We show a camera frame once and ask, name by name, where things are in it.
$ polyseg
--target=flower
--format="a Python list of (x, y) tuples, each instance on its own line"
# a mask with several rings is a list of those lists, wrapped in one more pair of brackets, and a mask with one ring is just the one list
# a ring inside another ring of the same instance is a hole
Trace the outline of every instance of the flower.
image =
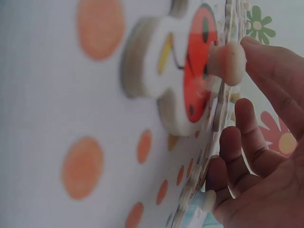
[(264, 27), (265, 25), (272, 22), (271, 17), (267, 16), (262, 19), (262, 11), (258, 6), (252, 7), (252, 12), (248, 11), (247, 17), (249, 19), (251, 27), (246, 31), (246, 34), (250, 35), (254, 39), (258, 37), (260, 42), (269, 45), (269, 39), (267, 36), (271, 38), (276, 36), (276, 32), (274, 30)]
[(261, 114), (261, 121), (268, 128), (267, 129), (262, 126), (259, 127), (265, 140), (268, 143), (271, 143), (269, 145), (269, 148), (271, 150), (279, 152), (286, 157), (291, 156), (297, 146), (297, 141), (289, 132), (284, 122), (279, 118), (278, 126), (273, 117), (268, 112), (263, 112)]

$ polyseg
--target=wooden knob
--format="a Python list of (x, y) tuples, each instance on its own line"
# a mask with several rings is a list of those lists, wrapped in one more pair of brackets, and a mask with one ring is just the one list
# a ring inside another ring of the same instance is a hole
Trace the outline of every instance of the wooden knob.
[(246, 55), (239, 43), (218, 47), (209, 52), (208, 74), (219, 76), (227, 85), (238, 85), (246, 73)]

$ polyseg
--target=fingernail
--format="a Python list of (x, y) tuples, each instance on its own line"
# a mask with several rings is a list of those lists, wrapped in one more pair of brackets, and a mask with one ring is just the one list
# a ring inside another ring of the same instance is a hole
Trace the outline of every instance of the fingernail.
[(261, 45), (261, 43), (259, 41), (257, 41), (256, 39), (252, 38), (252, 37), (244, 37), (241, 41), (241, 44), (252, 44), (252, 45)]

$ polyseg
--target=finger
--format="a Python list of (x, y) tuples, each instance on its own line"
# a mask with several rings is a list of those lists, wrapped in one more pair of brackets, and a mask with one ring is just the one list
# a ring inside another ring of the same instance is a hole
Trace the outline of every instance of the finger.
[(219, 155), (225, 161), (228, 172), (228, 185), (235, 197), (261, 181), (249, 172), (242, 156), (241, 133), (236, 127), (223, 130), (219, 139)]
[(275, 82), (258, 76), (253, 69), (249, 69), (248, 73), (295, 139), (299, 141), (304, 134), (303, 109)]
[(235, 105), (235, 114), (236, 126), (241, 132), (242, 147), (251, 170), (260, 177), (267, 177), (287, 158), (267, 146), (249, 100), (239, 99)]
[(296, 162), (298, 167), (304, 168), (304, 137), (299, 141), (290, 158)]
[(304, 58), (286, 48), (261, 45), (248, 37), (242, 39), (241, 44), (246, 53), (247, 70), (256, 70), (258, 75), (276, 82), (303, 108)]
[(212, 213), (217, 221), (223, 224), (234, 199), (228, 189), (228, 175), (225, 162), (219, 156), (210, 160), (206, 190), (214, 190), (216, 192), (217, 199)]

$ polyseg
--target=green flower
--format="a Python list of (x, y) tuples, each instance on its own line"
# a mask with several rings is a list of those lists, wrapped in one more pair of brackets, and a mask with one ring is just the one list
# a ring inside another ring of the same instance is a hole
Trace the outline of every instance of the green flower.
[(254, 39), (258, 37), (258, 40), (260, 42), (269, 45), (269, 39), (267, 38), (267, 36), (271, 38), (276, 36), (276, 32), (274, 30), (264, 27), (265, 25), (271, 23), (271, 17), (267, 16), (262, 19), (262, 11), (258, 6), (252, 7), (252, 13), (248, 11), (247, 17), (250, 21), (251, 28), (247, 29), (246, 34), (250, 35)]

